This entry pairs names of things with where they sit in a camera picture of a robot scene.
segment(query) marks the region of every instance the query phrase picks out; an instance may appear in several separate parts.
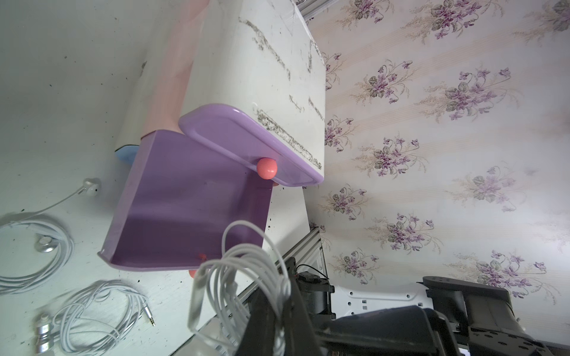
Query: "coiled white cable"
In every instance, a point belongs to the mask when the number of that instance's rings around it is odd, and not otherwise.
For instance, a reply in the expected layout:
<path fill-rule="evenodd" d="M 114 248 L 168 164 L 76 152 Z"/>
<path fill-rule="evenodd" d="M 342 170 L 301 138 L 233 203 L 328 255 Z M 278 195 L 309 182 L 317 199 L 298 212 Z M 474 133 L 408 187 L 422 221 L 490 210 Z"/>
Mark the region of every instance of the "coiled white cable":
<path fill-rule="evenodd" d="M 125 314 L 117 326 L 111 326 L 99 320 L 82 317 L 83 313 L 93 302 L 106 300 L 113 291 L 123 293 L 128 299 Z M 117 346 L 119 341 L 129 333 L 144 312 L 150 319 L 151 324 L 154 325 L 147 300 L 147 297 L 135 288 L 119 281 L 105 281 L 91 285 L 74 295 L 69 300 L 69 303 L 61 308 L 54 316 L 54 325 L 60 327 L 59 336 L 56 337 L 55 340 L 57 341 L 59 339 L 59 346 L 63 352 L 68 355 L 101 356 Z M 75 324 L 79 321 L 97 322 L 98 324 L 105 325 L 110 330 L 76 331 L 78 326 L 75 326 Z M 72 335 L 83 333 L 103 333 L 106 335 L 87 346 L 78 346 L 71 341 Z"/>
<path fill-rule="evenodd" d="M 226 252 L 227 233 L 236 225 L 249 227 L 267 241 L 277 254 L 281 274 L 269 255 L 257 245 L 239 244 Z M 194 275 L 189 328 L 208 345 L 221 345 L 230 354 L 234 354 L 237 350 L 250 318 L 249 311 L 237 296 L 237 283 L 234 279 L 238 271 L 251 278 L 254 281 L 253 283 L 263 291 L 275 312 L 278 323 L 283 314 L 283 305 L 291 295 L 291 282 L 287 276 L 285 261 L 267 235 L 259 227 L 245 220 L 238 220 L 229 224 L 222 235 L 222 258 L 202 263 Z M 197 330 L 204 290 L 207 292 L 210 304 L 217 313 L 222 327 L 229 335 L 230 342 L 211 338 Z M 283 335 L 282 328 L 277 328 L 275 355 L 284 354 Z"/>
<path fill-rule="evenodd" d="M 74 244 L 69 234 L 61 226 L 54 223 L 42 220 L 20 220 L 0 226 L 0 232 L 17 227 L 23 227 L 37 234 L 49 236 L 58 240 L 59 245 L 56 248 L 54 259 L 41 270 L 22 277 L 0 276 L 0 295 L 24 293 L 44 284 L 63 268 L 74 251 Z"/>

